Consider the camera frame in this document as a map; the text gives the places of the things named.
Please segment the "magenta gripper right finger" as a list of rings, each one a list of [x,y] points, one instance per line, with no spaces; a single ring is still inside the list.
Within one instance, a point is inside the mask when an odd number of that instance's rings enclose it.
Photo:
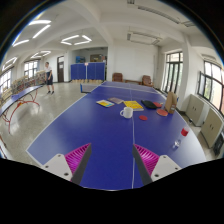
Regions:
[[[133,145],[132,154],[144,185],[181,170],[181,167],[168,155],[159,156],[137,144]]]

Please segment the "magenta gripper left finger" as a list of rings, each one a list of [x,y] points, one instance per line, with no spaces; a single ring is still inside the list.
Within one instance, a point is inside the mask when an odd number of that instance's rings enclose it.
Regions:
[[[56,154],[42,166],[42,169],[79,185],[91,153],[91,144],[88,143],[66,155]]]

